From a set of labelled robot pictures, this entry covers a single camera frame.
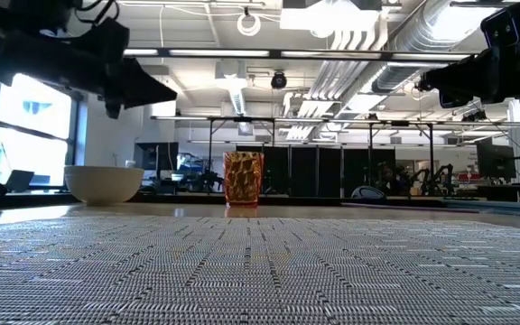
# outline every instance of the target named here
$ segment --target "security camera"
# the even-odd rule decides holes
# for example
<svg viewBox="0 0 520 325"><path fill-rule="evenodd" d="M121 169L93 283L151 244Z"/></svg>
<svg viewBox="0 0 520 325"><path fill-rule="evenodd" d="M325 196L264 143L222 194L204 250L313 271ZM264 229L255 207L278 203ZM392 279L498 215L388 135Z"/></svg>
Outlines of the security camera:
<svg viewBox="0 0 520 325"><path fill-rule="evenodd" d="M276 71L270 84L273 89L282 89L286 87L286 77L284 76L284 72Z"/></svg>

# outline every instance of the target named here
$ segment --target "computer monitor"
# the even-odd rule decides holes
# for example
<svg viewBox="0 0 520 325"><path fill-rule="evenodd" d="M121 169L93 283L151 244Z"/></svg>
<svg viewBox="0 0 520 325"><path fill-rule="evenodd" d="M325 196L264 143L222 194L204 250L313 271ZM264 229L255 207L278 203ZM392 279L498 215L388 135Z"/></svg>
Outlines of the computer monitor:
<svg viewBox="0 0 520 325"><path fill-rule="evenodd" d="M145 170L175 171L178 168L178 143L135 144L134 160Z"/></svg>
<svg viewBox="0 0 520 325"><path fill-rule="evenodd" d="M516 177L513 148L507 145L493 145L491 139L477 142L478 174L481 177Z"/></svg>

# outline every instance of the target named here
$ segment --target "window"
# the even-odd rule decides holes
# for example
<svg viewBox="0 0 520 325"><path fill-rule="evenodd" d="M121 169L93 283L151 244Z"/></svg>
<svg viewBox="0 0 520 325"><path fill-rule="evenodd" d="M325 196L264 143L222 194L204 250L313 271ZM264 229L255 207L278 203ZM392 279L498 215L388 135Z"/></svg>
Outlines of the window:
<svg viewBox="0 0 520 325"><path fill-rule="evenodd" d="M18 74L11 87L1 86L0 121L62 139L70 134L71 98Z"/></svg>
<svg viewBox="0 0 520 325"><path fill-rule="evenodd" d="M0 127L0 182L12 170L35 172L31 185L62 185L68 145Z"/></svg>

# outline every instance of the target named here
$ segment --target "white bowl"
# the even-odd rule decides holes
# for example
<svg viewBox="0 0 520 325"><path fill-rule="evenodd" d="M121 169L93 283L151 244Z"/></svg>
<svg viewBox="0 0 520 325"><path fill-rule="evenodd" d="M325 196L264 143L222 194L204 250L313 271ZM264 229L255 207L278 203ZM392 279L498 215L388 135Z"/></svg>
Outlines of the white bowl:
<svg viewBox="0 0 520 325"><path fill-rule="evenodd" d="M88 205L109 205L130 200L142 185L144 170L137 168L65 166L71 194Z"/></svg>

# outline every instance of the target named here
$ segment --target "robotic arm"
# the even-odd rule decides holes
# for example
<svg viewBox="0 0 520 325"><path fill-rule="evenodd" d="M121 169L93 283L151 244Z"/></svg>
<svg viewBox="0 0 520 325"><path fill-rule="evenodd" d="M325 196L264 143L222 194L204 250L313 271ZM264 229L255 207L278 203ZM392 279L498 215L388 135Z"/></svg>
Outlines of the robotic arm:
<svg viewBox="0 0 520 325"><path fill-rule="evenodd" d="M438 89L443 108L467 105L474 97L484 104L520 98L520 3L492 14L480 28L486 50L421 76L417 88Z"/></svg>
<svg viewBox="0 0 520 325"><path fill-rule="evenodd" d="M124 58L129 29L104 16L117 3L108 0L89 32L61 38L74 10L88 11L82 0L8 0L0 6L0 81L11 86L16 73L64 88L100 95L107 115L176 99L177 94L145 73L136 59Z"/></svg>

